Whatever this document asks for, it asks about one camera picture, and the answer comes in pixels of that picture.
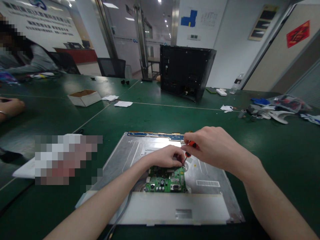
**person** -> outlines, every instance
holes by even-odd
[[[239,178],[254,214],[271,239],[318,239],[268,176],[259,158],[238,144],[224,129],[204,127],[195,133],[185,133],[184,142],[188,144],[190,141],[199,147],[169,145],[142,157],[71,213],[45,239],[97,239],[140,176],[153,165],[182,166],[183,151]],[[178,154],[182,162],[173,160],[174,154]]]
[[[17,98],[0,97],[0,123],[22,113],[25,104]]]
[[[58,61],[47,50],[19,35],[1,18],[0,47],[0,71],[18,75],[60,69]]]

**bracelet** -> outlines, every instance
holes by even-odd
[[[3,113],[3,114],[7,117],[7,120],[9,120],[10,118],[12,118],[12,116],[9,115],[9,114],[6,113],[6,112],[0,111],[0,113]]]

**reception desk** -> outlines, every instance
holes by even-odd
[[[93,49],[54,48],[54,50],[56,50],[56,52],[69,53],[77,64],[97,61],[97,55]]]

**white cardboard box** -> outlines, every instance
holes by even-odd
[[[68,98],[74,105],[87,107],[101,100],[101,97],[97,91],[83,90],[68,95]]]

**capacitor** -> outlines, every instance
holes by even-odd
[[[241,112],[238,115],[238,118],[243,118],[243,116],[246,115],[246,113],[247,113],[247,110],[242,109]]]

